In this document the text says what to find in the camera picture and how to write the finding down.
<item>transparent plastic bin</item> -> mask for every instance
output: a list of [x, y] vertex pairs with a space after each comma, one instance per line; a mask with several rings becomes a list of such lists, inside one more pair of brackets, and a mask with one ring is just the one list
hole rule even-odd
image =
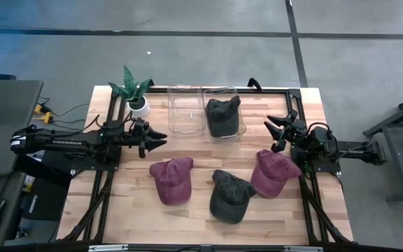
[[190, 135], [203, 134], [206, 126], [202, 87], [175, 85], [167, 88], [169, 129], [171, 132]]
[[240, 105], [235, 107], [224, 103], [231, 101], [234, 104], [233, 101], [237, 100], [234, 97], [239, 97], [239, 95], [233, 87], [222, 87], [203, 92], [206, 122], [211, 140], [215, 144], [239, 141], [241, 135], [246, 132]]

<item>white pot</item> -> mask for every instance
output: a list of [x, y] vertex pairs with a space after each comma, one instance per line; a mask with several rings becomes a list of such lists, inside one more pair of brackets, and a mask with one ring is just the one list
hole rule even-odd
[[130, 111], [133, 112], [132, 113], [133, 118], [144, 118], [144, 117], [148, 116], [148, 114], [150, 113], [150, 107], [148, 105], [147, 99], [145, 97], [143, 97], [143, 98], [144, 98], [145, 104], [140, 109], [132, 109], [130, 107], [130, 103], [127, 102], [127, 107], [129, 108]]

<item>wooden table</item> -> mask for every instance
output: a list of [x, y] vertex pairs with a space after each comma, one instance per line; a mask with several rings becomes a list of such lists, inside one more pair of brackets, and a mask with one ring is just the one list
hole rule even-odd
[[[87, 123], [100, 114], [106, 119], [111, 89], [96, 86]], [[302, 88], [307, 124], [324, 122], [325, 114], [317, 88]], [[241, 94], [241, 112], [246, 133], [240, 142], [211, 143], [206, 133], [181, 137], [169, 131], [167, 94], [147, 94], [151, 114], [146, 118], [159, 132], [168, 134], [167, 144], [138, 157], [137, 148], [123, 148], [119, 170], [115, 173], [106, 219], [104, 242], [149, 244], [308, 244], [298, 179], [291, 179], [276, 199], [259, 195], [250, 200], [243, 220], [236, 225], [221, 223], [209, 212], [213, 189], [211, 175], [223, 169], [250, 180], [256, 152], [270, 148], [272, 140], [264, 121], [267, 115], [286, 116], [285, 97], [278, 94]], [[95, 130], [96, 125], [88, 130]], [[192, 196], [180, 206], [161, 203], [149, 166], [171, 158], [194, 158], [191, 171]], [[90, 202], [93, 171], [84, 171], [72, 180], [58, 238], [66, 236], [81, 219]], [[323, 208], [345, 237], [352, 239], [340, 184], [330, 174], [318, 174]], [[319, 237], [318, 219], [312, 214]], [[98, 223], [94, 218], [93, 232]]]

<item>baseball cap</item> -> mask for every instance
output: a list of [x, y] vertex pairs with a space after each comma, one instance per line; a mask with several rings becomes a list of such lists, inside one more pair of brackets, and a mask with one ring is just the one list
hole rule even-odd
[[192, 158], [177, 158], [150, 166], [150, 175], [155, 178], [158, 196], [165, 205], [185, 203], [191, 195], [190, 170]]
[[256, 191], [265, 197], [277, 197], [288, 179], [301, 175], [299, 167], [288, 157], [270, 150], [257, 153], [257, 163], [251, 175]]
[[239, 96], [232, 97], [229, 101], [210, 99], [205, 112], [212, 137], [228, 137], [239, 131]]
[[221, 221], [236, 224], [242, 221], [250, 198], [256, 194], [251, 183], [222, 170], [213, 174], [215, 187], [209, 210]]

